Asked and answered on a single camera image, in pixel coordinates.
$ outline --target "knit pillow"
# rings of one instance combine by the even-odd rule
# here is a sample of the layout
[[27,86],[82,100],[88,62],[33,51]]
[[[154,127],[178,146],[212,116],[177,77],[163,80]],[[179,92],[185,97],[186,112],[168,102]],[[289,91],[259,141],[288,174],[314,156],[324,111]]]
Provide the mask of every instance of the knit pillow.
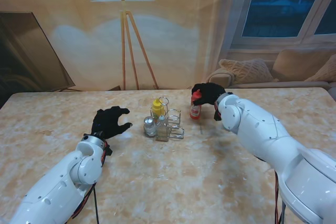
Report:
[[219,65],[235,75],[233,84],[273,82],[273,77],[262,59],[221,60]]
[[336,55],[331,56],[316,74],[305,81],[336,82]]

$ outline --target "lamp leg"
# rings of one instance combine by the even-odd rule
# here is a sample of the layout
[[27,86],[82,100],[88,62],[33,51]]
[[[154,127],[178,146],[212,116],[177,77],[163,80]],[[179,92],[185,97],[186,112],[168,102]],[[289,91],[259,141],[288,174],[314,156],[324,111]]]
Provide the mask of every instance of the lamp leg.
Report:
[[121,53],[122,53],[122,90],[126,90],[126,69],[125,69],[125,23],[124,14],[120,12],[121,22]]
[[149,71],[150,71],[150,73],[152,75],[152,79],[153,79],[153,81],[155,83],[155,87],[156,87],[156,89],[159,89],[159,86],[157,85],[157,82],[156,82],[156,79],[155,79],[155,76],[154,76],[154,73],[153,73],[153,70],[152,70],[152,67],[151,67],[151,64],[149,63],[149,60],[148,60],[145,48],[143,46],[143,43],[142,43],[139,31],[138,31],[137,25],[135,24],[133,15],[132,15],[132,13],[129,10],[127,11],[127,14],[130,17],[130,21],[132,23],[132,26],[133,26],[134,32],[136,34],[136,37],[138,38],[138,41],[139,41],[139,44],[140,44],[143,56],[145,57],[145,61],[146,61],[147,67],[148,67],[148,69],[149,69]]
[[126,15],[125,11],[123,11],[123,16],[124,16],[124,22],[125,22],[125,28],[126,28],[128,45],[129,45],[129,48],[130,48],[130,55],[131,55],[133,73],[134,73],[135,84],[136,84],[136,88],[137,88],[136,90],[139,90],[137,70],[135,69],[135,63],[134,63],[134,55],[133,55],[133,49],[132,49],[132,41],[131,41],[131,35],[130,35],[130,28],[128,26],[127,15]]

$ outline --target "window pane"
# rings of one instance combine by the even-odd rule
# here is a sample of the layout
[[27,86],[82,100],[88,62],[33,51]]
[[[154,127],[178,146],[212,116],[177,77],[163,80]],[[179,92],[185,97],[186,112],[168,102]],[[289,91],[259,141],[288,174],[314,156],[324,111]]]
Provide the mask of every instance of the window pane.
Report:
[[243,37],[296,37],[315,0],[251,0]]
[[336,0],[331,0],[315,34],[336,34]]

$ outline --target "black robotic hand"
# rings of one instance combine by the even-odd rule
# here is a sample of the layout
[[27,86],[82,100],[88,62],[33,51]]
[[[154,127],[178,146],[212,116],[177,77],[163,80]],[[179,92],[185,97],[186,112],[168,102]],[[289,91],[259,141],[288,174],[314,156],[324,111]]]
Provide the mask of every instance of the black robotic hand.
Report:
[[205,103],[209,103],[214,105],[216,100],[221,94],[225,93],[225,89],[214,83],[198,83],[192,89],[192,94],[200,90],[202,93],[202,97],[196,101],[194,101],[194,105],[203,105]]
[[118,125],[118,119],[122,114],[128,113],[130,113],[128,109],[122,109],[119,106],[113,106],[106,110],[98,110],[93,119],[91,135],[98,134],[105,139],[109,139],[123,133],[129,129],[132,124],[126,123],[124,125]]

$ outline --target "glass shaker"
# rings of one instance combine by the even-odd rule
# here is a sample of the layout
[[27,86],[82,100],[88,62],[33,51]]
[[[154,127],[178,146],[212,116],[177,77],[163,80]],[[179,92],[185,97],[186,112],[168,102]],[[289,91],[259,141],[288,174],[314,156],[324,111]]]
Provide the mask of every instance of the glass shaker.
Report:
[[169,128],[167,126],[167,118],[163,115],[159,116],[156,123],[156,140],[168,142],[169,140]]
[[156,136],[156,124],[154,118],[151,116],[147,116],[144,120],[143,130],[145,131],[145,135],[149,137]]

